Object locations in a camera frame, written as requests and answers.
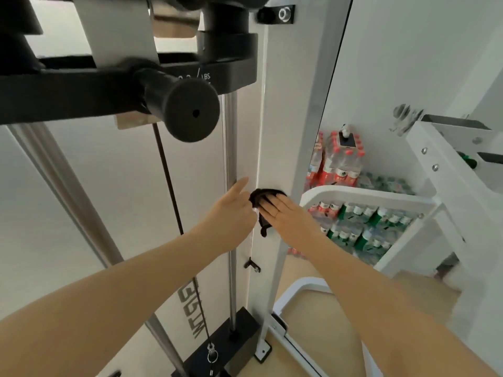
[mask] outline floor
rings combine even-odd
[[[321,275],[307,261],[287,256],[277,298],[298,278]],[[395,280],[412,302],[445,324],[459,297],[459,292],[433,278],[400,272]],[[283,311],[289,334],[329,376],[365,377],[362,346],[333,295],[302,291]],[[261,365],[248,362],[239,377],[277,376],[308,377],[308,374],[272,336],[267,336],[273,351]]]

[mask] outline metal ring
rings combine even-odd
[[[209,362],[210,364],[214,364],[214,363],[216,363],[216,362],[217,362],[217,360],[218,360],[218,352],[217,352],[216,350],[214,350],[213,352],[215,352],[215,353],[217,354],[217,358],[215,359],[215,361],[210,361],[210,353],[208,353],[208,357],[207,357],[207,358],[208,358],[208,362]]]

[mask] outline metal bolt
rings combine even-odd
[[[280,12],[278,13],[278,17],[282,22],[287,23],[290,20],[290,18],[292,17],[292,11],[290,10],[290,8],[288,6],[285,6],[284,8],[280,9]]]

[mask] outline black pad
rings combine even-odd
[[[266,195],[284,195],[286,193],[279,189],[256,189],[250,194],[250,202],[254,208],[258,208],[260,206],[259,201],[263,198],[267,202],[271,203]],[[262,214],[259,215],[259,224],[261,227],[260,234],[265,238],[267,236],[267,229],[271,228],[272,225],[264,218]]]

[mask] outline person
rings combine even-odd
[[[0,375],[96,376],[183,283],[252,231],[257,219],[247,182],[235,183],[190,232],[5,317]],[[261,214],[323,275],[386,376],[496,376],[390,279],[326,238],[299,205],[286,196],[266,198]]]

